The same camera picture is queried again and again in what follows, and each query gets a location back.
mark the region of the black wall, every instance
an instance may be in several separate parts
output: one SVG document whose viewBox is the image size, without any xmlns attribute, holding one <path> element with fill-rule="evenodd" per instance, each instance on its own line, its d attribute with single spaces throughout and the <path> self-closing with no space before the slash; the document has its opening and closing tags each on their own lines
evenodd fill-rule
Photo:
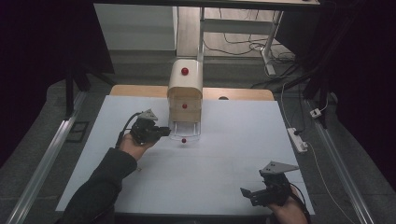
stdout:
<svg viewBox="0 0 396 224">
<path fill-rule="evenodd" d="M 331 64 L 340 121 L 396 189 L 394 4 L 366 1 Z"/>
<path fill-rule="evenodd" d="M 0 2 L 0 164 L 35 121 L 48 87 L 81 64 L 114 72 L 91 1 Z"/>
</svg>

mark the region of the white table surface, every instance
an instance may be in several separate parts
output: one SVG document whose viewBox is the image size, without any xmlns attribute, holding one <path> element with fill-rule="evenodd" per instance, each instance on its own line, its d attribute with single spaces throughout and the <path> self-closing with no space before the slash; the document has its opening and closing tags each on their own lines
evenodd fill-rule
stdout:
<svg viewBox="0 0 396 224">
<path fill-rule="evenodd" d="M 166 98 L 107 96 L 78 164 L 56 210 L 63 211 L 76 190 L 114 147 L 135 112 L 152 109 L 158 126 L 167 126 Z M 275 101 L 204 100 L 201 137 L 182 144 L 163 137 L 123 182 L 116 212 L 161 215 L 268 215 L 253 207 L 240 188 L 265 189 L 259 174 L 269 161 L 298 165 Z M 299 170 L 286 173 L 312 204 Z"/>
</svg>

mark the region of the red ball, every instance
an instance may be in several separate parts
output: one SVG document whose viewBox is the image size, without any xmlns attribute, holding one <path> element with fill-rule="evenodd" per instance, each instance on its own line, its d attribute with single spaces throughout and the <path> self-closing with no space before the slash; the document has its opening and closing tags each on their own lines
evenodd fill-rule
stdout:
<svg viewBox="0 0 396 224">
<path fill-rule="evenodd" d="M 186 76 L 189 74 L 189 69 L 184 67 L 181 69 L 181 75 Z"/>
</svg>

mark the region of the cable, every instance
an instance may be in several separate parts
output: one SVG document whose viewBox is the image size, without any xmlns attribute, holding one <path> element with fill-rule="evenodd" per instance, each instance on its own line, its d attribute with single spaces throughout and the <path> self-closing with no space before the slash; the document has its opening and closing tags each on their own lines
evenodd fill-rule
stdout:
<svg viewBox="0 0 396 224">
<path fill-rule="evenodd" d="M 344 216 L 345 216 L 351 223 L 355 224 L 355 222 L 353 222 L 352 219 L 350 219 L 350 218 L 347 216 L 347 214 L 344 212 L 344 210 L 341 208 L 341 206 L 335 201 L 334 197 L 333 197 L 332 194 L 330 193 L 329 189 L 327 188 L 326 181 L 325 181 L 324 178 L 323 178 L 323 174 L 322 174 L 322 172 L 320 171 L 320 167 L 319 167 L 319 165 L 318 165 L 318 158 L 317 158 L 317 155 L 316 155 L 316 153 L 315 153 L 315 149 L 312 147 L 311 143 L 309 143 L 309 142 L 306 142 L 306 143 L 307 143 L 309 146 L 311 146 L 312 151 L 314 152 L 315 163 L 317 164 L 318 171 L 319 171 L 319 174 L 320 174 L 320 178 L 321 178 L 321 180 L 323 181 L 324 187 L 326 188 L 327 192 L 329 193 L 329 196 L 332 198 L 332 201 L 335 203 L 335 205 L 337 205 L 337 207 L 341 210 L 341 212 L 344 214 Z"/>
<path fill-rule="evenodd" d="M 273 22 L 273 23 L 274 23 L 275 13 L 276 13 L 276 10 L 274 10 L 274 13 L 273 13 L 273 18 L 272 18 L 272 22 Z"/>
<path fill-rule="evenodd" d="M 328 22 L 330 24 L 330 21 L 332 21 L 334 14 L 336 12 L 337 5 L 335 2 L 332 2 L 332 1 L 326 1 L 326 3 L 334 4 L 334 12 L 332 13 L 331 19 Z M 323 51 L 323 48 L 325 48 L 332 41 L 333 37 L 336 35 L 335 31 L 337 30 L 337 26 L 339 26 L 339 24 L 334 25 L 334 27 L 329 32 L 327 32 L 325 36 L 322 37 L 323 41 L 321 41 L 318 46 L 316 46 L 314 49 L 310 50 L 309 53 L 307 53 L 303 56 L 300 56 L 298 59 L 294 59 L 294 62 L 295 63 L 297 63 L 297 62 L 298 63 L 314 62 L 317 58 L 320 58 L 320 53 Z M 278 61 L 278 59 L 279 59 L 279 58 L 275 57 L 273 55 L 273 53 L 272 53 L 272 57 L 273 57 L 273 59 L 275 58 L 274 62 Z"/>
<path fill-rule="evenodd" d="M 325 110 L 327 108 L 327 105 L 329 104 L 329 97 L 326 97 L 326 105 L 320 109 L 319 111 L 322 112 L 323 110 Z"/>
<path fill-rule="evenodd" d="M 222 53 L 226 53 L 226 54 L 231 54 L 231 55 L 243 55 L 243 54 L 247 54 L 247 53 L 250 53 L 251 51 L 253 51 L 253 49 L 250 49 L 250 50 L 245 51 L 245 52 L 242 52 L 242 53 L 231 53 L 231 52 L 228 52 L 228 51 L 225 51 L 225 50 L 222 50 L 222 49 L 212 49 L 212 48 L 210 48 L 210 47 L 207 46 L 207 44 L 205 43 L 205 41 L 203 41 L 203 42 L 204 42 L 204 45 L 205 45 L 205 47 L 206 47 L 207 49 L 214 50 L 214 51 L 218 51 L 218 52 L 222 52 Z"/>
<path fill-rule="evenodd" d="M 241 11 L 247 11 L 247 16 L 244 18 L 244 21 L 247 19 L 247 18 L 250 18 L 250 14 L 251 14 L 251 11 L 252 11 L 252 9 L 241 9 Z"/>
<path fill-rule="evenodd" d="M 263 47 L 265 47 L 262 43 L 251 42 L 248 47 L 250 49 L 259 50 L 261 51 Z"/>
<path fill-rule="evenodd" d="M 127 127 L 128 127 L 128 125 L 129 125 L 129 123 L 131 122 L 131 120 L 132 120 L 134 117 L 136 117 L 136 116 L 138 116 L 138 115 L 140 115 L 140 114 L 141 114 L 141 113 L 134 113 L 134 114 L 128 119 L 128 121 L 126 121 L 125 126 L 123 127 L 122 131 L 121 131 L 120 134 L 119 134 L 119 138 L 117 139 L 117 143 L 116 143 L 115 148 L 120 147 L 122 137 L 124 136 L 125 130 L 127 130 Z"/>
<path fill-rule="evenodd" d="M 300 133 L 303 133 L 305 131 L 305 118 L 304 118 L 303 104 L 302 104 L 301 101 L 302 101 L 301 100 L 301 86 L 299 84 L 298 85 L 298 102 L 299 102 L 299 105 L 300 105 L 301 117 L 302 117 L 302 120 L 303 120 L 303 128 L 301 130 L 296 130 L 294 132 L 294 134 L 296 134 L 296 135 L 298 135 Z M 291 117 L 291 123 L 293 123 L 294 113 L 293 113 L 293 116 Z"/>
<path fill-rule="evenodd" d="M 282 104 L 283 117 L 285 117 L 286 122 L 289 124 L 289 128 L 291 128 L 291 125 L 288 121 L 288 117 L 286 117 L 285 107 L 283 106 L 283 90 L 285 90 L 286 84 L 287 84 L 287 82 L 283 83 L 282 92 L 280 93 L 280 103 Z"/>
<path fill-rule="evenodd" d="M 290 184 L 293 185 L 295 188 L 297 188 L 297 190 L 300 192 L 301 197 L 303 197 L 303 203 L 306 206 L 305 197 L 304 197 L 303 193 L 301 192 L 301 190 L 297 186 L 295 186 L 294 184 L 292 184 L 292 183 L 290 183 Z"/>
<path fill-rule="evenodd" d="M 259 85 L 262 85 L 262 84 L 268 84 L 269 82 L 274 82 L 274 81 L 278 81 L 278 80 L 280 80 L 280 79 L 283 79 L 283 78 L 285 78 L 285 77 L 290 77 L 290 75 L 293 74 L 293 73 L 295 72 L 295 70 L 297 70 L 299 67 L 300 67 L 299 64 L 294 63 L 294 64 L 292 64 L 291 66 L 289 66 L 289 68 L 286 69 L 286 71 L 283 72 L 279 77 L 273 77 L 273 79 L 271 79 L 271 80 L 253 84 L 250 88 L 253 89 L 253 88 L 255 88 L 256 86 L 259 86 Z"/>
<path fill-rule="evenodd" d="M 282 54 L 293 54 L 293 52 L 281 52 L 277 55 L 277 57 L 274 55 L 273 51 L 270 49 L 270 53 L 271 53 L 271 59 L 272 61 L 276 62 L 276 63 L 294 63 L 295 58 L 281 58 L 280 55 Z"/>
<path fill-rule="evenodd" d="M 220 18 L 222 19 L 222 14 L 221 14 L 221 8 L 219 8 L 219 14 L 220 14 Z M 257 10 L 257 14 L 256 14 L 256 18 L 254 19 L 255 21 L 257 20 L 259 16 L 259 10 Z M 244 41 L 229 41 L 225 35 L 225 33 L 223 33 L 224 36 L 224 40 L 225 42 L 229 43 L 229 44 L 243 44 L 243 43 L 251 43 L 253 41 L 263 41 L 263 40 L 267 40 L 267 38 L 263 38 L 263 39 L 255 39 L 255 40 L 251 40 L 251 35 L 249 35 L 248 40 L 244 40 Z"/>
</svg>

